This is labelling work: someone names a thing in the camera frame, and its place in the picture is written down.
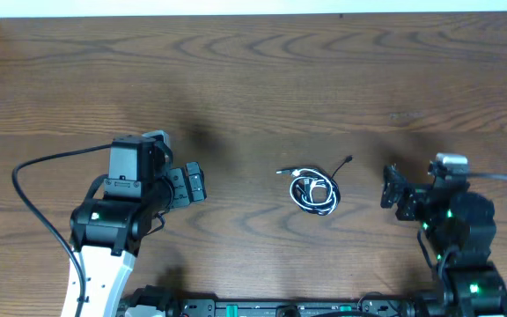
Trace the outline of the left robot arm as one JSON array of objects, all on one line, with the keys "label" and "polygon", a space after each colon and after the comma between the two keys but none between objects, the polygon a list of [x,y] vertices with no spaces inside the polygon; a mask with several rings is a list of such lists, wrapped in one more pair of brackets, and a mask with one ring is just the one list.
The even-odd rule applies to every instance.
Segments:
[{"label": "left robot arm", "polygon": [[116,137],[109,169],[70,217],[73,259],[64,316],[114,316],[152,221],[206,199],[199,164],[172,166],[162,130]]}]

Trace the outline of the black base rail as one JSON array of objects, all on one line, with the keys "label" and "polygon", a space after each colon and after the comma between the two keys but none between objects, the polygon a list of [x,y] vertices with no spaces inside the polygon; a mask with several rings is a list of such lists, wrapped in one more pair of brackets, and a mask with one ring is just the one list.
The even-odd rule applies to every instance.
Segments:
[{"label": "black base rail", "polygon": [[116,315],[159,317],[444,316],[435,300],[372,291],[350,299],[221,299],[213,293],[179,292],[147,285],[120,300]]}]

